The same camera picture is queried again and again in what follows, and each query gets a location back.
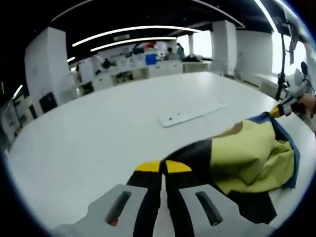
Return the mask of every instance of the office room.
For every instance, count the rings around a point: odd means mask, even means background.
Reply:
[[[293,233],[316,170],[303,6],[32,1],[0,79],[8,221],[66,237]]]

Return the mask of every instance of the black ceiling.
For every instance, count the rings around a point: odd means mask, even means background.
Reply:
[[[15,69],[9,71],[3,79],[7,95],[12,95],[20,84],[25,84],[24,49],[46,27],[51,26],[66,32],[67,53],[77,59],[91,55],[90,49],[113,42],[114,35],[100,37],[76,47],[72,44],[110,30],[144,25],[169,25],[190,27],[206,22],[197,29],[212,30],[211,22],[229,20],[229,17],[192,0],[159,0],[159,1],[106,1],[90,0],[87,3],[68,11],[54,21],[51,21],[65,10],[84,0],[31,0],[26,5],[18,5],[12,9],[21,9],[8,21],[16,21],[15,27],[7,26],[11,32],[7,47],[7,63],[14,61]],[[203,0],[220,8],[241,23],[245,30],[271,32],[271,27],[264,14],[253,0]],[[281,9],[272,0],[261,0],[274,21],[284,18]],[[279,31],[288,34],[286,27],[277,24]],[[131,39],[142,37],[167,36],[174,30],[155,29],[128,32]]]

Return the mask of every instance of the yellow cloth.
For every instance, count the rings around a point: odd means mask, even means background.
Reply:
[[[293,175],[294,151],[289,142],[275,140],[271,122],[244,120],[223,134],[212,139],[210,165],[224,193],[269,191]]]

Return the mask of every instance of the window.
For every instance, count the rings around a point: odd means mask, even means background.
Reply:
[[[284,36],[285,49],[289,50],[291,37]],[[272,73],[279,74],[282,68],[282,41],[279,33],[272,34]],[[302,42],[297,42],[294,50],[294,63],[290,65],[290,53],[286,52],[284,73],[285,75],[294,74],[295,70],[301,71],[301,62],[306,59],[306,48]]]
[[[210,31],[193,34],[193,53],[207,58],[212,57],[212,39]]]
[[[184,49],[184,54],[187,56],[190,54],[190,47],[189,47],[189,36],[179,36],[177,38],[177,43],[181,44]]]

